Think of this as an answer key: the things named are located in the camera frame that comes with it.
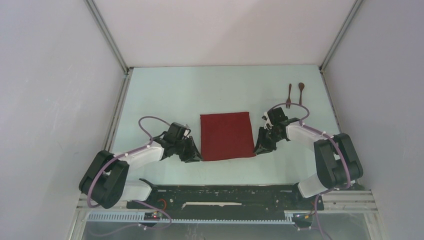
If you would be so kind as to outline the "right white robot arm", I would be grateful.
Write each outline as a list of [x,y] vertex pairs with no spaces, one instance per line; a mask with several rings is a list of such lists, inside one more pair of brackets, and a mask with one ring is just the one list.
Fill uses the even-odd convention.
[[312,196],[349,188],[353,181],[364,174],[355,146],[346,133],[330,135],[293,118],[260,127],[254,153],[271,153],[282,140],[302,144],[315,157],[316,173],[296,183],[297,191],[290,196],[291,204],[297,209],[308,206]]

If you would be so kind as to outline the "brown wooden fork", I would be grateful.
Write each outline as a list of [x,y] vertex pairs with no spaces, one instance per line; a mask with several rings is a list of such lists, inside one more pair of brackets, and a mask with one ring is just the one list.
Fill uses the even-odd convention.
[[290,107],[291,107],[291,91],[292,91],[292,84],[290,83],[289,84],[289,87],[288,87],[288,96],[287,96],[287,99],[286,99],[286,105],[285,105],[285,107],[287,108],[287,109],[290,109]]

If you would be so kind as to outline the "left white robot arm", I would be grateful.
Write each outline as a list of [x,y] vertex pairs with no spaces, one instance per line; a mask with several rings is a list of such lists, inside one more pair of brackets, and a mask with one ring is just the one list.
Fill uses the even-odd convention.
[[184,163],[203,160],[190,135],[170,137],[167,132],[153,137],[150,142],[134,150],[113,154],[99,151],[82,177],[78,189],[87,196],[91,208],[110,209],[120,201],[139,201],[145,208],[158,202],[155,185],[148,180],[128,180],[130,172],[147,164],[177,155]]

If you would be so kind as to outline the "brown wooden spoon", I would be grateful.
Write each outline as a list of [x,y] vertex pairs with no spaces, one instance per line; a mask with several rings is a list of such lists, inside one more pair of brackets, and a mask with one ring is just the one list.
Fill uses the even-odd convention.
[[303,104],[303,90],[305,88],[305,84],[303,82],[300,82],[298,84],[298,88],[299,88],[299,104],[302,105]]

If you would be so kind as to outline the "aluminium frame rail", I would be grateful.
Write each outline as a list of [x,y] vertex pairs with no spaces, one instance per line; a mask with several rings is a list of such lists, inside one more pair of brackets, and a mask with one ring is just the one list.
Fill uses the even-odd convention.
[[323,212],[329,214],[377,213],[378,208],[370,190],[336,190],[322,196]]

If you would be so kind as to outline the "red cloth napkin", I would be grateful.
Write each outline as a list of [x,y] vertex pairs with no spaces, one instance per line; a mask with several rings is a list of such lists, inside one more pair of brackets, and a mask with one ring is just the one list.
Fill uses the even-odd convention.
[[246,111],[202,114],[200,129],[205,162],[256,156],[250,114]]

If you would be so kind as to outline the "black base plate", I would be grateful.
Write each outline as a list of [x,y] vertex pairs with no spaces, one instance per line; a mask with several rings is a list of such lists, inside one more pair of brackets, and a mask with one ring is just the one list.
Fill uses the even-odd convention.
[[282,220],[290,211],[323,210],[321,200],[303,198],[289,184],[158,185],[145,203],[175,219]]

